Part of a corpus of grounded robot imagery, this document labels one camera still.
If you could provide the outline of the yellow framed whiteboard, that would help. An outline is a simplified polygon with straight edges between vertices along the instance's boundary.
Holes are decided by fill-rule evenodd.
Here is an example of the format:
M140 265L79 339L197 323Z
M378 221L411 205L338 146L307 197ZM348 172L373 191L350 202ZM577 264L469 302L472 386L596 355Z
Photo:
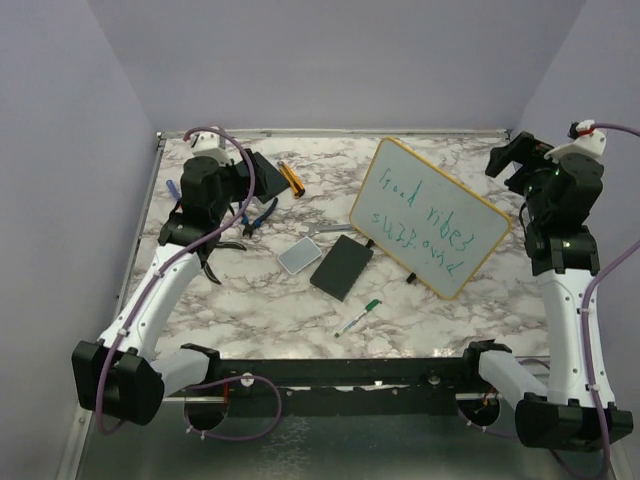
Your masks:
M508 215L391 137L375 151L349 222L448 300L512 229Z

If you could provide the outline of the green marker cap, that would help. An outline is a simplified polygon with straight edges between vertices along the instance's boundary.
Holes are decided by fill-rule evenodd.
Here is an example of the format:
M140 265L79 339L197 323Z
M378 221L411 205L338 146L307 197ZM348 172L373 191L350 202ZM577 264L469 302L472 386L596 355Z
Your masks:
M366 306L365 311L369 312L373 310L377 305L381 304L381 301L378 299L371 300Z

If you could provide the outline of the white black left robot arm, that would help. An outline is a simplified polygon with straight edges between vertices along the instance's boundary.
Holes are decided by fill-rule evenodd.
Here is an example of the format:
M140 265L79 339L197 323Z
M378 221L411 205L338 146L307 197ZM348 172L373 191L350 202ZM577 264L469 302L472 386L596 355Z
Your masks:
M184 388L206 395L220 385L221 371L212 353L180 348L165 361L153 358L160 333L180 296L199 274L228 229L223 218L237 202L244 213L254 195L256 168L244 161L220 166L210 157L194 157L183 167L181 199L161 229L152 264L127 305L94 342L81 341L71 362L79 404L94 413L104 435L118 425L148 424L162 400Z

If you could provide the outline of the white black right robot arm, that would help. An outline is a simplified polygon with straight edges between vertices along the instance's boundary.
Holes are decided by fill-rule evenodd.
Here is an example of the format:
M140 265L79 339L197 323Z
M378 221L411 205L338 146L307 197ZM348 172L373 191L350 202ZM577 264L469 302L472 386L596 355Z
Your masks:
M509 164L505 184L523 197L525 249L543 294L550 371L542 383L493 340L473 342L459 367L469 390L494 387L515 413L516 434L531 448L604 451L629 435L631 412L616 405L600 344L597 286L603 278L595 237L585 224L603 190L604 133L575 124L570 143L554 147L529 132L492 149L486 175Z

